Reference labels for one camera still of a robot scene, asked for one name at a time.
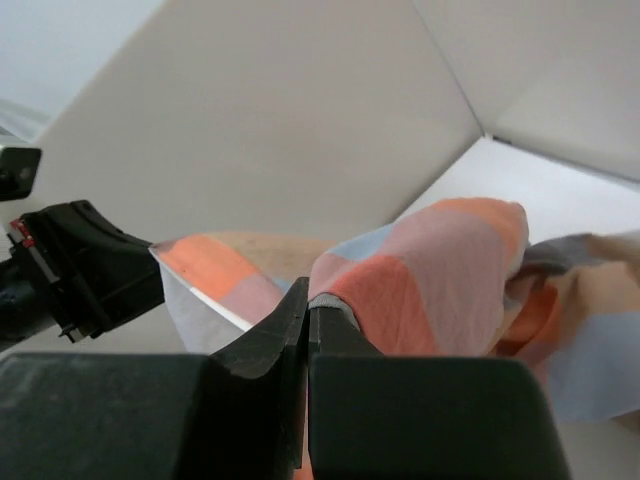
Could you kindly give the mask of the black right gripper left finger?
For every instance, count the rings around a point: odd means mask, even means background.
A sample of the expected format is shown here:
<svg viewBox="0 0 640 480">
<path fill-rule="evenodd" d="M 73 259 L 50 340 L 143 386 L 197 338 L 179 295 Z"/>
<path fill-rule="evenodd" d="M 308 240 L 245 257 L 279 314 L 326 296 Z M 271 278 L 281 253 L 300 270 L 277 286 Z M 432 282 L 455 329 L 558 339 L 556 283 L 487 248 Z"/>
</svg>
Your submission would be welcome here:
<svg viewBox="0 0 640 480">
<path fill-rule="evenodd" d="M 290 479 L 308 280 L 213 355 L 18 353 L 1 363 L 5 479 Z"/>
</svg>

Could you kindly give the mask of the orange grey checked pillowcase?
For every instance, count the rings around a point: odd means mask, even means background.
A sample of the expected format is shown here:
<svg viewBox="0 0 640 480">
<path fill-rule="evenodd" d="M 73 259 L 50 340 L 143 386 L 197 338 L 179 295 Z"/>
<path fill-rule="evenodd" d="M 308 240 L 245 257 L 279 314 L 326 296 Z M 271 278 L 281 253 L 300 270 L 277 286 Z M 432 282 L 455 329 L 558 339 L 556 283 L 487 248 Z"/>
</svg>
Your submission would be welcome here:
<svg viewBox="0 0 640 480">
<path fill-rule="evenodd" d="M 213 353 L 309 279 L 389 355 L 512 357 L 562 421 L 639 410 L 639 236 L 529 241 L 524 208 L 492 198 L 432 204 L 340 244 L 218 232 L 155 244 L 165 300 L 191 352 Z"/>
</svg>

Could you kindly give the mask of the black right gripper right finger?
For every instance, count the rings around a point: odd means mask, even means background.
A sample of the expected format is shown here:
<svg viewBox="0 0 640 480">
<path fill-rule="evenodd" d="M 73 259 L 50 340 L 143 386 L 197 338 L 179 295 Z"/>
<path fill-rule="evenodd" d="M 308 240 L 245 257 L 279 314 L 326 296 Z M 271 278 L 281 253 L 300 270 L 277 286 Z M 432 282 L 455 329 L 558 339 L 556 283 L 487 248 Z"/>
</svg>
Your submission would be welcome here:
<svg viewBox="0 0 640 480">
<path fill-rule="evenodd" d="M 381 354 L 338 309 L 310 313 L 308 445 L 317 479 L 566 479 L 522 363 Z"/>
</svg>

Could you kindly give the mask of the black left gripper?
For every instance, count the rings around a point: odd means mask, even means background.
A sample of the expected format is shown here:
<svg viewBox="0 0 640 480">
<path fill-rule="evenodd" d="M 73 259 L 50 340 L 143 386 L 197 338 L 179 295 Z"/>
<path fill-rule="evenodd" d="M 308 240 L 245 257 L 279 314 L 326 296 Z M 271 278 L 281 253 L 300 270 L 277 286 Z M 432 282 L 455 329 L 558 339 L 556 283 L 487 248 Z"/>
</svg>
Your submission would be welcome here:
<svg viewBox="0 0 640 480">
<path fill-rule="evenodd" d="M 15 216 L 1 263 L 1 342 L 17 345 L 57 325 L 77 343 L 137 319 L 164 301 L 147 241 L 87 200 Z"/>
</svg>

